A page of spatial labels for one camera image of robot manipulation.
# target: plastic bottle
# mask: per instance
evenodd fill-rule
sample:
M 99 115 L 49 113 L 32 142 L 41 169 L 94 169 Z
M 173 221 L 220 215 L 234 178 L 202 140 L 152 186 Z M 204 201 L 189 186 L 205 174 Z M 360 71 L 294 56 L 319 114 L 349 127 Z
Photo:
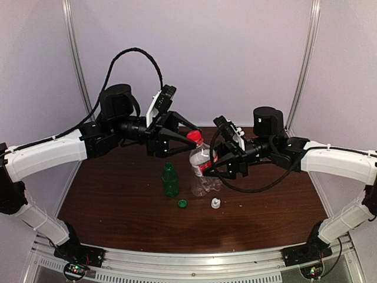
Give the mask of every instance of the plastic bottle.
M 164 194 L 170 198 L 174 198 L 179 194 L 178 174 L 173 164 L 166 163 L 162 175 Z
M 210 146 L 204 143 L 199 131 L 189 132 L 187 138 L 196 142 L 196 149 L 193 149 L 190 153 L 190 163 L 194 171 L 191 191 L 195 196 L 205 196 L 211 190 L 219 191 L 222 187 L 219 178 L 203 176 L 203 170 L 211 166 Z

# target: silver metal base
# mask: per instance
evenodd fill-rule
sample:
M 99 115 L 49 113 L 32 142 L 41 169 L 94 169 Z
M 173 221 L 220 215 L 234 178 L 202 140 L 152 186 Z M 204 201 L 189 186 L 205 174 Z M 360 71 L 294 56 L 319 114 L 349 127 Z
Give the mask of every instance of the silver metal base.
M 356 252 L 349 236 L 342 238 L 343 255 L 332 273 L 321 282 L 364 283 Z M 282 283 L 309 282 L 299 266 L 285 267 L 282 248 L 217 254 L 160 254 L 105 248 L 102 268 L 91 268 L 80 282 L 111 283 Z M 333 256 L 326 258 L 325 271 L 334 263 L 339 244 L 332 245 Z M 37 236 L 25 283 L 66 282 L 65 262 L 54 258 L 48 240 Z

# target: white bottle cap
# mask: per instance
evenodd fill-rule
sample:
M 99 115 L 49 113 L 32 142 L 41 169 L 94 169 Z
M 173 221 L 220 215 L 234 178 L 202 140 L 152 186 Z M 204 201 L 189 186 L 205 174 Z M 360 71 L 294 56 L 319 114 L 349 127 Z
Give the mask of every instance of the white bottle cap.
M 217 198 L 213 198 L 211 201 L 212 208 L 218 209 L 220 207 L 221 200 Z

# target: black cylindrical actuator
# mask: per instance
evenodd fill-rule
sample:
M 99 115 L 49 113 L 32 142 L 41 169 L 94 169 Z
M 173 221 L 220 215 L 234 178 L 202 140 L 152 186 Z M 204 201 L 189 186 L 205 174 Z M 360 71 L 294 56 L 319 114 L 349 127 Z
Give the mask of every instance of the black cylindrical actuator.
M 273 107 L 258 107 L 254 109 L 254 134 L 268 137 L 280 134 L 284 130 L 283 113 Z

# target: bottle label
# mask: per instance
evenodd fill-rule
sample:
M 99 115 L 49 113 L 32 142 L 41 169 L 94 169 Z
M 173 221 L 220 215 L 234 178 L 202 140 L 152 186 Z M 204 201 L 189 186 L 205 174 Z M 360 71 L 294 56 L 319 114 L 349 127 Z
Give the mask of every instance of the bottle label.
M 217 156 L 214 157 L 214 161 L 216 162 L 217 159 L 219 159 Z M 198 177 L 203 177 L 203 171 L 206 170 L 207 168 L 211 167 L 211 161 L 208 161 L 205 164 L 195 166 L 193 165 L 194 173 Z

